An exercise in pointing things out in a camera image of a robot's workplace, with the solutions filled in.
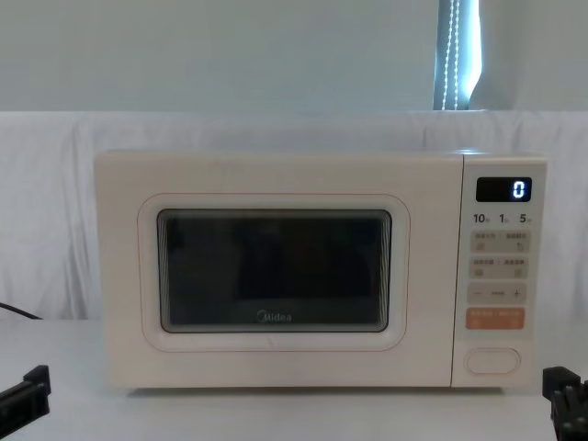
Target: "microwave oven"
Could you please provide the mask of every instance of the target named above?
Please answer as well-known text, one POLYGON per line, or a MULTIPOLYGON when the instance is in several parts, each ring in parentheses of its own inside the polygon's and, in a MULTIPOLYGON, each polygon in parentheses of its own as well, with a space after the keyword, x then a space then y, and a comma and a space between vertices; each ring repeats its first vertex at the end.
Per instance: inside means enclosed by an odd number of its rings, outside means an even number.
POLYGON ((110 381, 523 385, 546 168, 461 153, 102 153, 110 381))

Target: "microwave window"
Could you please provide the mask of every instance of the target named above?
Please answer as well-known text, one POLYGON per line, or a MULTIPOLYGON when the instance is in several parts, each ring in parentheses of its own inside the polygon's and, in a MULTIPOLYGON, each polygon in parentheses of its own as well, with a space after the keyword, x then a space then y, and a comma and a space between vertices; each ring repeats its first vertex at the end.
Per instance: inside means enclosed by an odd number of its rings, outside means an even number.
POLYGON ((391 217, 378 209, 165 209, 168 333, 381 332, 391 217))

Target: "power cord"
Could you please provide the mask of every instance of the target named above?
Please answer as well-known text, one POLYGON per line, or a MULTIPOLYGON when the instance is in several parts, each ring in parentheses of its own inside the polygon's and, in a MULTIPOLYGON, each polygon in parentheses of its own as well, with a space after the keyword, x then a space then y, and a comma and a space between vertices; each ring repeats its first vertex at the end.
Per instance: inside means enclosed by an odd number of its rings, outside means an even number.
POLYGON ((19 308, 15 308, 14 306, 11 306, 11 305, 6 305, 5 303, 2 303, 2 302, 0 302, 0 308, 14 312, 16 314, 20 314, 22 316, 25 316, 25 317, 31 319, 31 320, 43 320, 40 317, 37 317, 36 315, 31 314, 30 312, 22 311, 19 308))

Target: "control panel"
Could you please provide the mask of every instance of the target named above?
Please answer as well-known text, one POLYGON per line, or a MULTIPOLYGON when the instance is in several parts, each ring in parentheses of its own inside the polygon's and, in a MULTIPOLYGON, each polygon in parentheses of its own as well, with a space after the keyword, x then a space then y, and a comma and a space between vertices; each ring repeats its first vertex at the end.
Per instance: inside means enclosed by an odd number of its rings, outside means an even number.
POLYGON ((456 386, 504 385, 505 375, 519 384, 519 377, 527 377, 545 177, 541 158, 504 164, 498 158, 464 157, 456 386))

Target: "door release button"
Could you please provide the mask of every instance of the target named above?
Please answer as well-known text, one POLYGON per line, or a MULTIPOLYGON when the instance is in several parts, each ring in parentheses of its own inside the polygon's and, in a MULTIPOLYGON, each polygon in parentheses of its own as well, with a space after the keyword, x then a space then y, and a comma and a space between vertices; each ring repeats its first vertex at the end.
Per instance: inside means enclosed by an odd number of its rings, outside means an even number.
POLYGON ((505 375, 518 369, 521 357, 511 348, 478 348, 466 354, 465 364, 474 375, 505 375))

